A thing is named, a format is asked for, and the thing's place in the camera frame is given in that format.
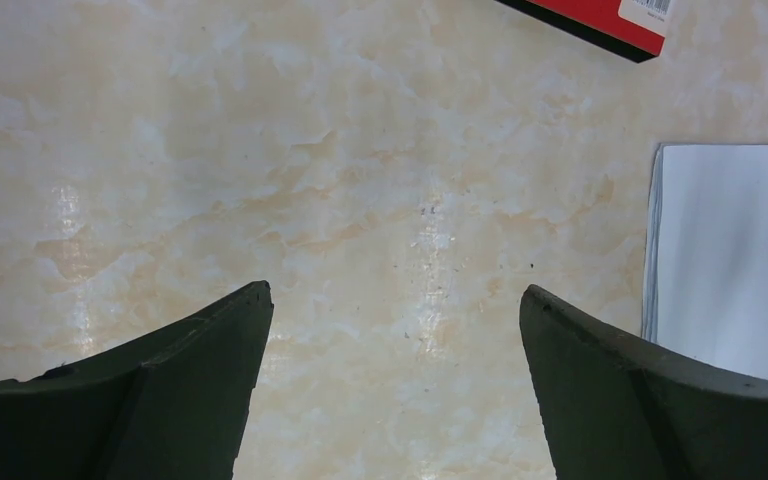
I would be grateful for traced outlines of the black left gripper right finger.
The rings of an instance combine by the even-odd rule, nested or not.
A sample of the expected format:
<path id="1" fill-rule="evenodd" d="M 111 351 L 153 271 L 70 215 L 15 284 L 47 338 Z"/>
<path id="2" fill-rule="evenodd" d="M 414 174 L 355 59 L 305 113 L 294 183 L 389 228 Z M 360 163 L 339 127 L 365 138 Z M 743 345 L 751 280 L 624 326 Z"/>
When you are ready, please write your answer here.
<path id="1" fill-rule="evenodd" d="M 768 479 L 768 380 L 602 322 L 538 285 L 521 338 L 560 479 Z"/>

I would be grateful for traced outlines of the red and black folder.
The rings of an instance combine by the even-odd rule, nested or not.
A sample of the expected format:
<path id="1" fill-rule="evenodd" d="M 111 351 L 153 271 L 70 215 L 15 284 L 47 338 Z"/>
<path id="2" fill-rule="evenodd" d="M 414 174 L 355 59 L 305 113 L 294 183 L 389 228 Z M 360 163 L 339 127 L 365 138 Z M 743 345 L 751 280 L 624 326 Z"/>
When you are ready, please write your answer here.
<path id="1" fill-rule="evenodd" d="M 515 1 L 514 10 L 635 63 L 661 55 L 668 1 Z"/>

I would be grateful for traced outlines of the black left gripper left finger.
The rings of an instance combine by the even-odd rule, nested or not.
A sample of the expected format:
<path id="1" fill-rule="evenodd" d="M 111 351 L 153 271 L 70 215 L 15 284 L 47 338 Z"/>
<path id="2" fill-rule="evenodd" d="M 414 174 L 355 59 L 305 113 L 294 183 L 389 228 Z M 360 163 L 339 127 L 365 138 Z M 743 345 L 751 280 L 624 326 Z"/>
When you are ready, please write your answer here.
<path id="1" fill-rule="evenodd" d="M 0 479 L 229 479 L 274 313 L 250 283 L 27 381 L 0 381 Z"/>

